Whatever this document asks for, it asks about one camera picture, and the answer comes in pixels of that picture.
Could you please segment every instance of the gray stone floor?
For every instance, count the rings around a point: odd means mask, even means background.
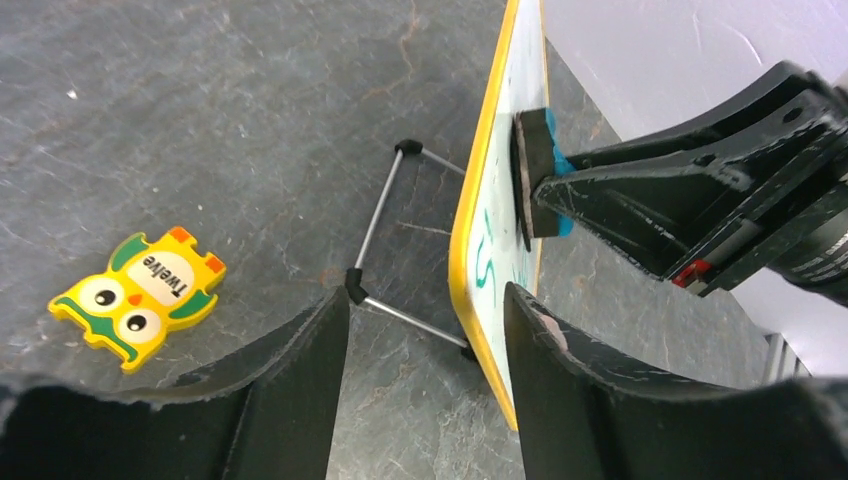
[[[164,385],[341,281],[412,136],[464,165],[503,14],[495,0],[28,0],[0,5],[0,368]],[[612,143],[551,56],[564,150]],[[377,298],[459,334],[445,259],[461,179],[406,162],[367,260]],[[228,262],[221,303],[141,372],[45,312],[127,235],[187,227]],[[728,296],[648,282],[577,230],[540,297],[626,353],[748,387],[765,343]],[[355,309],[331,479],[521,478],[477,367]]]

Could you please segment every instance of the whiteboard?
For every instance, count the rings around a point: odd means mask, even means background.
[[[510,0],[471,148],[451,234],[451,300],[509,425],[516,429],[506,357],[507,282],[535,293],[541,243],[527,252],[518,228],[509,162],[516,113],[548,105],[541,0]]]

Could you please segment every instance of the yellow whiteboard frame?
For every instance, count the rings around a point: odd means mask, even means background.
[[[489,151],[489,141],[492,137],[495,114],[498,108],[498,97],[500,96],[501,86],[503,85],[507,56],[509,55],[509,47],[515,27],[515,17],[520,1],[509,0],[506,5],[498,43],[495,47],[495,55],[492,60],[492,69],[489,72],[489,82],[486,86],[486,93],[483,95],[483,105],[480,108],[477,130],[474,133],[474,142],[471,145],[468,166],[465,170],[465,180],[462,184],[462,193],[459,196],[459,205],[451,232],[450,250],[448,252],[448,286],[450,287],[451,302],[453,303],[454,311],[465,331],[465,335],[468,337],[468,342],[471,344],[474,354],[477,356],[477,361],[480,362],[483,374],[486,376],[486,380],[495,394],[495,398],[501,407],[506,422],[512,430],[518,430],[515,408],[509,399],[509,392],[507,392],[503,378],[501,378],[500,372],[498,372],[495,358],[492,355],[492,349],[489,347],[489,343],[486,341],[483,333],[483,327],[480,325],[480,319],[477,318],[477,313],[474,311],[474,306],[471,303],[466,265],[468,261],[468,247],[471,241],[471,225],[474,219],[474,210],[477,207],[477,199],[480,195],[483,166],[486,163],[486,157]],[[540,0],[539,4],[542,9],[541,32],[542,36],[545,36],[543,0]],[[545,62],[545,72],[547,72],[546,52],[542,53],[542,58]],[[547,75],[545,76],[545,94],[548,100],[546,103],[549,103],[550,92],[547,86]],[[541,257],[542,244],[540,242],[536,257],[534,293],[538,291],[539,287]]]

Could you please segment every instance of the metal rod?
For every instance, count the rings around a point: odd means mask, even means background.
[[[430,150],[427,150],[426,148],[421,149],[421,155],[424,155],[425,157],[429,158],[430,160],[438,163],[439,165],[441,165],[445,168],[449,168],[449,169],[453,170],[454,172],[456,172],[456,173],[458,173],[462,176],[465,176],[465,170],[457,167],[456,165],[454,165],[454,164],[450,163],[449,161],[445,160],[444,158],[436,155],[435,153],[431,152]]]
[[[378,310],[381,310],[384,313],[388,313],[389,315],[391,315],[393,317],[396,317],[400,320],[403,320],[404,322],[406,322],[406,323],[408,323],[408,324],[410,324],[414,327],[418,327],[421,330],[432,333],[433,335],[435,335],[437,337],[440,337],[444,340],[447,340],[447,341],[453,343],[454,345],[456,345],[460,348],[468,348],[468,342],[466,342],[465,340],[463,340],[461,338],[454,337],[453,335],[451,335],[451,334],[449,334],[449,333],[447,333],[443,330],[439,330],[436,327],[428,325],[428,324],[422,322],[421,320],[418,320],[415,317],[407,315],[407,314],[401,312],[400,310],[398,310],[396,308],[392,308],[392,307],[386,305],[385,303],[383,303],[379,300],[374,300],[372,297],[368,297],[368,298],[365,299],[364,303],[367,303],[368,305],[371,305],[372,307],[374,307]]]
[[[810,371],[807,370],[807,367],[804,365],[804,363],[801,362],[800,358],[798,359],[798,364],[795,365],[795,376],[800,378],[812,376],[810,375]]]
[[[383,213],[383,207],[386,205],[389,190],[392,189],[392,184],[395,182],[395,175],[397,175],[401,160],[403,160],[403,152],[398,150],[395,155],[395,163],[392,164],[392,170],[389,172],[389,178],[386,179],[386,184],[383,185],[383,191],[380,193],[380,199],[377,200],[374,215],[371,215],[371,223],[368,225],[368,231],[365,232],[365,239],[362,240],[362,247],[359,249],[359,256],[356,257],[356,263],[353,265],[354,268],[362,268],[362,263],[365,261],[365,254],[368,252],[368,246],[371,244],[371,237],[374,236],[374,230],[377,229],[377,223],[380,221],[380,215]]]
[[[783,358],[780,360],[780,380],[786,380],[795,376],[798,357],[792,347],[783,339]]]
[[[768,336],[769,349],[766,354],[766,368],[763,372],[763,385],[771,385],[780,379],[780,362],[783,359],[783,335],[773,333]]]

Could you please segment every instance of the whiteboard surface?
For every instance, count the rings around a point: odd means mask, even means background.
[[[521,0],[472,216],[465,268],[471,304],[510,403],[513,400],[504,337],[504,288],[507,282],[515,282],[534,292],[541,248],[540,241],[535,240],[533,251],[527,252],[518,228],[509,162],[510,135],[516,113],[546,106],[541,1]]]

